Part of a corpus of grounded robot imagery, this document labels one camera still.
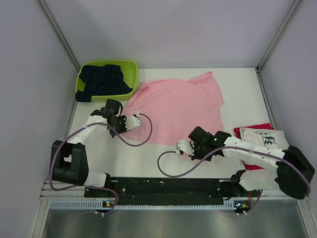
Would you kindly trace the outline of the pink t shirt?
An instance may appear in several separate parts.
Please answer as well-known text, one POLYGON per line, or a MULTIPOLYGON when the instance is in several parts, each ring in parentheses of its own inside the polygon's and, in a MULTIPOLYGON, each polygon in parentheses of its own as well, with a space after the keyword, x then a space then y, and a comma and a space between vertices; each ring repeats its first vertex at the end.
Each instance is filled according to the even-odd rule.
POLYGON ((197 126, 212 134, 223 130, 221 90, 211 72, 190 80, 161 79, 142 82, 127 101, 123 114, 147 115, 142 125, 125 136, 152 144, 175 145, 197 126))

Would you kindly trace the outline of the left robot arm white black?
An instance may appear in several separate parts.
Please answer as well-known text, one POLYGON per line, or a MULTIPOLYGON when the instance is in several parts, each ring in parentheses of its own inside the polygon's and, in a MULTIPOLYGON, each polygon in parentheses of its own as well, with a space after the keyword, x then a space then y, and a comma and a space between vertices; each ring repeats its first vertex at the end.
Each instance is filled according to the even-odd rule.
POLYGON ((123 105, 108 99, 106 105, 94 110, 84 125, 69 135, 64 141, 57 140, 52 145, 50 186, 59 181, 75 186, 93 186, 100 196, 112 192, 109 175, 89 169, 86 147, 94 138, 108 129, 112 135, 123 133, 126 129, 125 117, 121 115, 123 105))

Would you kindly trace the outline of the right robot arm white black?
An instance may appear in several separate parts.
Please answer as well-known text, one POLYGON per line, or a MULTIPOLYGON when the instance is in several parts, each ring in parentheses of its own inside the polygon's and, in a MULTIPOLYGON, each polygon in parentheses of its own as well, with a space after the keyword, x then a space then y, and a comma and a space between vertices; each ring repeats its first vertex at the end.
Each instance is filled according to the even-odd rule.
POLYGON ((199 126, 188 137, 192 159, 209 161, 213 155, 219 155, 261 168, 240 170, 232 176, 231 190, 237 196, 253 190, 280 189, 292 198, 304 199, 311 192, 315 169, 297 147, 267 148, 223 131, 211 134, 199 126))

